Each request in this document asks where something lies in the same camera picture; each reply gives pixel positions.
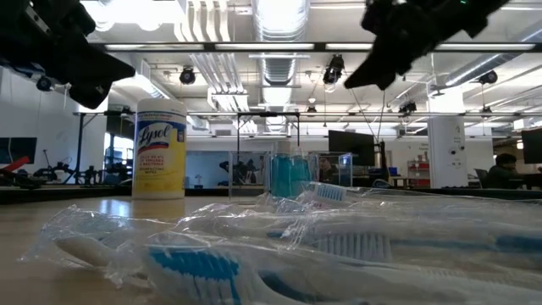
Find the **ventilation duct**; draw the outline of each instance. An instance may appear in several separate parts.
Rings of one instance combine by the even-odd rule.
[[[260,42],[299,42],[307,28],[309,0],[252,0],[256,37]],[[263,84],[282,88],[263,88],[263,100],[273,105],[290,101],[288,86],[296,72],[295,59],[261,59]]]
[[[529,26],[521,33],[510,39],[511,42],[537,43],[542,42],[542,20]],[[492,69],[505,64],[514,58],[522,55],[521,53],[503,53],[483,55],[463,66],[462,68],[450,73],[445,80],[446,86],[459,86],[470,80],[478,78],[490,72]]]

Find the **red object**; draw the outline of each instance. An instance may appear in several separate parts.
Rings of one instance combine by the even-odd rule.
[[[20,168],[21,166],[29,163],[29,162],[30,162],[30,159],[28,157],[23,157],[23,158],[20,158],[19,160],[15,161],[13,163],[11,163],[10,165],[6,166],[3,169],[12,172],[12,171]]]

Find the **person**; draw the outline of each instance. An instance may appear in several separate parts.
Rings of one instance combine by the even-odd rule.
[[[516,171],[516,157],[502,153],[495,159],[494,165],[485,178],[488,188],[517,189],[523,176]]]
[[[333,181],[336,179],[334,175],[336,175],[339,170],[337,170],[337,168],[325,157],[321,157],[319,159],[319,166],[320,175],[318,180],[324,183],[333,183]]]

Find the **ceiling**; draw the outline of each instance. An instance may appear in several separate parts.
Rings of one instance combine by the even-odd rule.
[[[232,41],[254,41],[253,16],[246,12],[250,10],[250,0],[230,0],[229,29]],[[489,18],[489,26],[476,37],[474,42],[517,42],[514,36],[542,19],[542,0],[512,1]],[[331,1],[315,0],[311,2],[311,10],[307,26],[306,38],[308,42],[371,42],[374,37],[371,33],[360,27],[360,20],[364,13],[362,1]],[[145,31],[136,24],[116,24],[111,30],[95,32],[89,38],[94,42],[177,42],[174,35],[173,24],[162,24],[157,30]],[[472,42],[466,34],[459,33],[450,39],[450,42]],[[406,79],[398,78],[395,83],[382,92],[376,86],[358,88],[353,91],[344,89],[341,82],[332,93],[324,93],[324,86],[320,80],[321,74],[331,59],[331,53],[310,53],[310,58],[299,59],[296,67],[294,85],[299,86],[293,90],[290,105],[287,110],[306,111],[309,97],[314,97],[314,105],[319,113],[358,111],[396,111],[399,105],[406,101],[410,93],[423,92],[425,85],[417,82],[429,81],[434,75],[446,75],[461,68],[463,65],[484,55],[483,53],[436,53],[420,58],[412,65],[412,70],[406,74]],[[365,53],[342,53],[345,60],[346,73],[351,73],[365,59]],[[215,111],[207,103],[207,83],[198,74],[196,69],[196,83],[190,86],[180,84],[179,76],[185,65],[194,65],[187,53],[133,53],[131,56],[146,60],[152,69],[152,79],[172,96],[186,103],[189,111],[207,112]],[[257,60],[248,58],[247,53],[235,55],[237,68],[247,89],[248,104],[251,108],[262,107],[262,94],[259,85],[262,84]],[[484,104],[494,106],[494,111],[540,111],[542,108],[542,93],[536,92],[527,98],[520,98],[510,103],[507,99],[521,96],[524,92],[542,85],[542,57],[539,54],[523,54],[512,61],[495,69],[499,80],[494,85],[482,86],[469,84],[462,86],[463,102],[467,111],[480,110]],[[141,91],[126,86],[115,86],[114,90],[124,97],[136,101]],[[125,99],[115,99],[127,103]],[[418,111],[425,111],[427,98],[417,98],[415,102]],[[305,120],[319,121],[322,117],[306,118]],[[402,121],[404,119],[383,119],[384,122]],[[480,118],[466,118],[472,122]],[[514,118],[494,119],[495,126],[509,125]]]

